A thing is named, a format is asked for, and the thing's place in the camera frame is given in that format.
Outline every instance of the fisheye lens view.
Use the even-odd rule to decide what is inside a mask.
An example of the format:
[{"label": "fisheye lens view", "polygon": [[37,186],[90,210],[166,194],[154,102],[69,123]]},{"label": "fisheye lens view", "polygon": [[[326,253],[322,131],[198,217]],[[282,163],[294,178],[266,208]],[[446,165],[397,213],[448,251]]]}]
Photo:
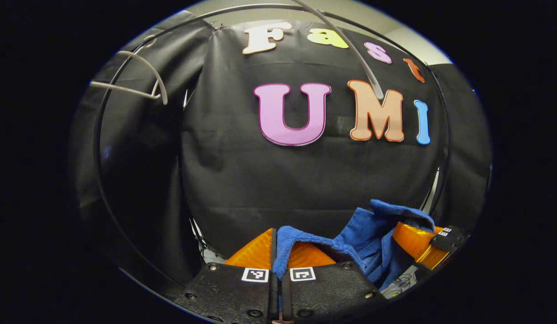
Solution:
[{"label": "fisheye lens view", "polygon": [[75,108],[69,166],[82,223],[141,291],[205,323],[350,323],[472,236],[485,103],[408,21],[206,0],[132,36]]}]

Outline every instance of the white plastic hook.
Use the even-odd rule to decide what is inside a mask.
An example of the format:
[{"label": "white plastic hook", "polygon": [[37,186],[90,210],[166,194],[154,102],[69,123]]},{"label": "white plastic hook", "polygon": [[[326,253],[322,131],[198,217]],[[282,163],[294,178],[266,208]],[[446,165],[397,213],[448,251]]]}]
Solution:
[{"label": "white plastic hook", "polygon": [[[149,39],[153,37],[153,35],[149,35],[147,37],[145,37],[146,39]],[[138,59],[139,61],[143,62],[148,68],[151,69],[151,71],[153,72],[153,74],[155,75],[155,77],[157,78],[157,82],[155,82],[155,86],[153,87],[153,92],[151,92],[151,94],[147,94],[146,92],[141,92],[138,90],[133,90],[130,88],[125,88],[123,86],[118,86],[118,85],[114,85],[114,84],[108,84],[108,83],[104,83],[104,82],[96,82],[96,81],[91,81],[90,85],[91,86],[95,86],[97,88],[106,88],[106,89],[111,89],[111,90],[118,90],[118,91],[124,91],[124,92],[128,92],[129,94],[135,94],[135,95],[139,95],[139,96],[143,96],[145,98],[149,98],[149,99],[158,99],[161,98],[163,99],[163,105],[166,105],[169,100],[167,98],[167,90],[165,88],[165,83],[163,82],[161,76],[159,75],[159,73],[157,72],[157,70],[155,70],[155,68],[151,65],[151,63],[149,63],[147,60],[145,60],[144,58],[140,57],[138,55],[138,52],[142,49],[147,49],[148,47],[151,47],[152,45],[155,44],[155,42],[157,41],[157,39],[153,39],[153,41],[145,46],[142,46],[140,49],[137,49],[137,51],[133,52],[129,52],[129,51],[118,51],[117,54],[122,54],[122,55],[128,55],[129,57]],[[155,92],[157,91],[157,86],[159,86],[161,88],[161,93],[160,94],[155,94]]]}]

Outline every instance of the black fabric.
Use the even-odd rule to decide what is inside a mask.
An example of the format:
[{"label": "black fabric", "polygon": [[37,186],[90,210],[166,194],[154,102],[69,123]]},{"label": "black fabric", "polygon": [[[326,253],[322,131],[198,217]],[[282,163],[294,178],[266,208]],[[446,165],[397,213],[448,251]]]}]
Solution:
[{"label": "black fabric", "polygon": [[480,99],[453,64],[435,64],[451,127],[451,160],[445,192],[433,218],[439,226],[475,227],[486,202],[493,161],[490,131]]},{"label": "black fabric", "polygon": [[[384,137],[354,141],[355,95],[349,80],[367,81],[350,49],[320,45],[307,39],[310,29],[327,28],[289,21],[277,47],[243,55],[248,44],[244,29],[275,21],[225,27],[213,33],[196,92],[184,111],[182,172],[190,209],[205,240],[224,257],[231,256],[264,230],[290,225],[334,238],[357,207],[370,199],[419,208],[444,162],[446,123],[437,86],[420,66],[423,84],[403,61],[399,49],[353,31],[353,41],[375,73],[383,92],[402,93],[402,142]],[[367,53],[366,41],[381,45],[392,64]],[[307,96],[300,86],[324,83],[326,128],[317,141],[299,147],[273,144],[261,133],[255,87],[285,83],[285,123],[303,127],[308,118]],[[420,145],[414,100],[429,107],[431,143]]]},{"label": "black fabric", "polygon": [[[192,17],[188,12],[180,12],[122,49],[132,50],[147,35]],[[142,49],[141,57],[157,69],[165,83],[169,104],[163,105],[160,99],[112,91],[100,137],[102,179],[114,216],[143,256],[180,284],[193,278],[200,263],[198,256],[194,256],[198,252],[188,218],[182,215],[178,129],[184,91],[196,83],[211,33],[212,27],[199,21],[175,29],[159,37],[151,47]],[[93,80],[109,82],[125,59],[122,55],[112,57]],[[143,92],[151,92],[154,84],[155,76],[136,60],[129,62],[117,82],[118,86]],[[94,123],[104,91],[87,88],[75,113],[70,139],[71,183],[79,198],[83,220],[112,259],[136,274],[148,265],[141,266],[144,261],[129,250],[131,247],[119,232],[108,229],[112,224],[100,199],[94,171]]]}]

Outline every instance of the pink letter u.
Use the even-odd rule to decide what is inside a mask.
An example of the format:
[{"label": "pink letter u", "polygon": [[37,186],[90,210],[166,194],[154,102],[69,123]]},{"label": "pink letter u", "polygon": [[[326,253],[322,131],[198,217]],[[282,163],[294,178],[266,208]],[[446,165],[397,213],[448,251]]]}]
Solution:
[{"label": "pink letter u", "polygon": [[286,84],[264,84],[254,90],[260,100],[259,121],[262,134],[271,142],[285,146],[302,146],[318,140],[324,131],[326,95],[330,86],[306,83],[301,92],[309,97],[309,122],[301,129],[288,127],[284,122],[284,96],[291,92]]}]

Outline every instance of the blue towel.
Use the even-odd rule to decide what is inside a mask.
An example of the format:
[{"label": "blue towel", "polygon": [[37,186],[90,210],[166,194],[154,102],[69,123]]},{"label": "blue towel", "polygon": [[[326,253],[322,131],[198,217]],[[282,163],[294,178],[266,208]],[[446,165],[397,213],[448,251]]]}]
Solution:
[{"label": "blue towel", "polygon": [[273,272],[279,279],[283,278],[295,242],[324,244],[355,261],[378,289],[385,289],[413,261],[392,239],[396,224],[401,221],[435,232],[435,222],[418,209],[390,205],[376,199],[371,200],[371,208],[373,211],[357,208],[349,223],[334,239],[305,233],[291,226],[281,227],[277,231],[277,258]]}]

